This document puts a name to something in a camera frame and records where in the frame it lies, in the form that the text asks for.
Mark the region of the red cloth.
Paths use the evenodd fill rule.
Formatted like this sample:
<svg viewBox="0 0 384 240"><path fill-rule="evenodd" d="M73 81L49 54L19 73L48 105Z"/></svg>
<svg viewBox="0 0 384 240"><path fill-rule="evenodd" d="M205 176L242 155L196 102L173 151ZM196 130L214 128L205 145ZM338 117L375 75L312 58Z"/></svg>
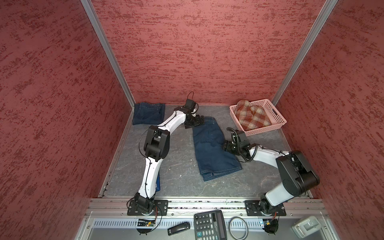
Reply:
<svg viewBox="0 0 384 240"><path fill-rule="evenodd" d="M270 126L271 120L262 106L254 105L246 100L237 103L235 116L245 131Z"/></svg>

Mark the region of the dark denim button skirt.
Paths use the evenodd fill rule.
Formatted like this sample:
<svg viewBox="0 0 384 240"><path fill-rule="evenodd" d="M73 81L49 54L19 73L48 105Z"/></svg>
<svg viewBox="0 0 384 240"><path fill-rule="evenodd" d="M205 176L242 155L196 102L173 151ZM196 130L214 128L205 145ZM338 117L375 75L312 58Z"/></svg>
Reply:
<svg viewBox="0 0 384 240"><path fill-rule="evenodd" d="M141 102L135 104L133 125L159 125L164 121L165 104Z"/></svg>

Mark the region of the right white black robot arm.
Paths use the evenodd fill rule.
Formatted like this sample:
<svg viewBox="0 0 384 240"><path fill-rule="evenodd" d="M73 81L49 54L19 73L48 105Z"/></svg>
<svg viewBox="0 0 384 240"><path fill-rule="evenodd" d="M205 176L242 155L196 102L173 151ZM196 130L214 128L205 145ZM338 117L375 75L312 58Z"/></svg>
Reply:
<svg viewBox="0 0 384 240"><path fill-rule="evenodd" d="M320 177L302 152L265 148L251 144L243 131L233 128L227 131L231 133L231 140L222 145L224 151L239 157L243 163L256 161L279 170L281 183L262 194L257 204L249 207L251 211L262 216L274 215L282 209L283 203L320 184Z"/></svg>

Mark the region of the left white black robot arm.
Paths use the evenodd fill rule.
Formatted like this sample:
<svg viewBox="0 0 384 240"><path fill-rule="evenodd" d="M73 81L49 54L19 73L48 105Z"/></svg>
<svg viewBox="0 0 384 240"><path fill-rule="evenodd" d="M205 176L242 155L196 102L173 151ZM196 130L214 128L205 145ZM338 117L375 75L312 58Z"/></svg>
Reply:
<svg viewBox="0 0 384 240"><path fill-rule="evenodd" d="M147 130L143 150L146 166L143 180L133 200L138 209L149 215L155 210L156 182L163 160L170 150L171 134L180 126L186 129L202 126L204 117L197 114L197 103L185 104L174 109L173 114L159 125Z"/></svg>

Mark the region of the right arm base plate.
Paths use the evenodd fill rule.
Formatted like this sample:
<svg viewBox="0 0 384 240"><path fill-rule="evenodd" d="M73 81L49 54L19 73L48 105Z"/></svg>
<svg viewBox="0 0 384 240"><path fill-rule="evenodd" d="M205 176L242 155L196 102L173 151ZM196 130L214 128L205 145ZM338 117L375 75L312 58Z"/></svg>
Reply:
<svg viewBox="0 0 384 240"><path fill-rule="evenodd" d="M285 217L287 215L284 204L272 206L267 200L246 200L245 210L248 216L257 217Z"/></svg>

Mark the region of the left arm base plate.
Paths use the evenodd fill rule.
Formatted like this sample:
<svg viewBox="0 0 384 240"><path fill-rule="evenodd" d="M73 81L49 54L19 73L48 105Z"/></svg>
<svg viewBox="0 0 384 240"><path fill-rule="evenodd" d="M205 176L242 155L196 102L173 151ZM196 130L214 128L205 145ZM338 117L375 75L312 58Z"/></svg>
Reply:
<svg viewBox="0 0 384 240"><path fill-rule="evenodd" d="M168 200L154 200L148 207L143 207L134 200L127 202L127 216L166 216L168 212Z"/></svg>

